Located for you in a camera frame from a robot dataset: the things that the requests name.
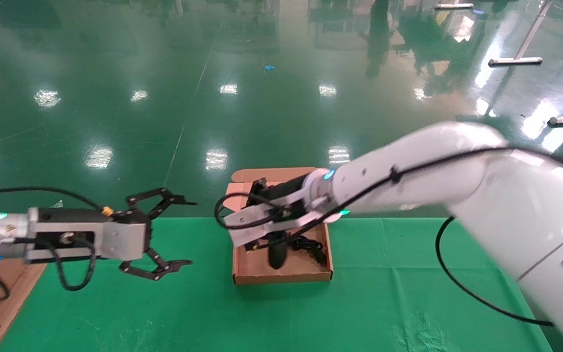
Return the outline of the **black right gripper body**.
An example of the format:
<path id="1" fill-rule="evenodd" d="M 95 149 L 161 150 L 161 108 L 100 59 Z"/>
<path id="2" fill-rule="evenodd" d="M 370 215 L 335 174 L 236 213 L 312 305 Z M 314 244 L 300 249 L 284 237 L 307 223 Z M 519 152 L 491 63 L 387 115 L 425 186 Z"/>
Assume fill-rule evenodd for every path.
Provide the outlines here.
<path id="1" fill-rule="evenodd" d="M 277 185 L 268 185 L 266 178 L 260 178 L 252 183 L 249 193 L 268 200 L 275 200 L 300 190 L 305 179 L 305 177 L 296 177 Z"/>

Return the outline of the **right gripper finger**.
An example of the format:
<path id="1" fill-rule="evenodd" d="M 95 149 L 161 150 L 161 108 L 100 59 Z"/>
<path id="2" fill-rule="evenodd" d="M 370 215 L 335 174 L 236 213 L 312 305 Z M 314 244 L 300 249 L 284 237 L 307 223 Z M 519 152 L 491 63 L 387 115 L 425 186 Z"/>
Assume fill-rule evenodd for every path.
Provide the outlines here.
<path id="1" fill-rule="evenodd" d="M 280 239 L 286 238 L 287 235 L 267 235 L 268 243 L 275 242 Z M 280 269 L 287 258 L 288 245 L 286 242 L 278 243 L 276 245 L 269 245 L 267 257 L 268 263 L 274 270 Z"/>

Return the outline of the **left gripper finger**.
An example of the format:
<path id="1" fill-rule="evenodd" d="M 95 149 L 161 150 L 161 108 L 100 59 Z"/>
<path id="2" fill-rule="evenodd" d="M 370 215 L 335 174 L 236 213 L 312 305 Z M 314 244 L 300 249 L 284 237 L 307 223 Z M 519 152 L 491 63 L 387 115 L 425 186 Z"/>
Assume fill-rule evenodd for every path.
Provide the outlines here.
<path id="1" fill-rule="evenodd" d="M 158 281 L 163 278 L 166 274 L 177 273 L 183 266 L 192 265 L 194 262 L 190 259 L 177 259 L 166 261 L 163 259 L 156 250 L 149 247 L 144 252 L 148 258 L 157 265 L 154 270 L 143 270 L 136 267 L 132 267 L 132 261 L 123 261 L 119 265 L 119 270 L 121 272 L 136 276 L 138 278 L 149 279 L 152 281 Z"/>
<path id="2" fill-rule="evenodd" d="M 159 198 L 159 202 L 148 212 L 139 209 L 138 203 L 151 198 Z M 173 205 L 195 206 L 196 202 L 189 202 L 185 196 L 172 193 L 169 189 L 158 188 L 146 190 L 126 198 L 127 210 L 125 219 L 127 220 L 154 220 L 164 214 L 166 209 Z"/>

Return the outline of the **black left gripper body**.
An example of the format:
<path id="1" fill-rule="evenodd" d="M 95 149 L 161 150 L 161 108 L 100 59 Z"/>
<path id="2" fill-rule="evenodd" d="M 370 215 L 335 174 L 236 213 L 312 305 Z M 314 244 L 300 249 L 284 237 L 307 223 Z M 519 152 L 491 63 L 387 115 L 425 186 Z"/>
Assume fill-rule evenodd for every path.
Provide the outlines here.
<path id="1" fill-rule="evenodd" d="M 99 210 L 38 209 L 36 232 L 152 233 L 152 223 L 138 209 L 105 216 Z"/>

